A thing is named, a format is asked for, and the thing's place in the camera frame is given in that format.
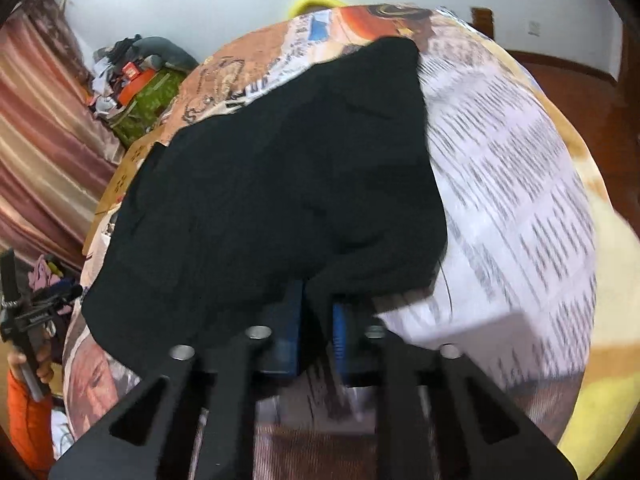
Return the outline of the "orange left sleeve forearm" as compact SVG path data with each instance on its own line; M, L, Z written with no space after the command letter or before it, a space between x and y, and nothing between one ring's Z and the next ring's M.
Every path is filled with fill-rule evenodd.
M55 459L51 434L52 396L35 401L12 372L6 374L9 435L17 453L37 479L47 479Z

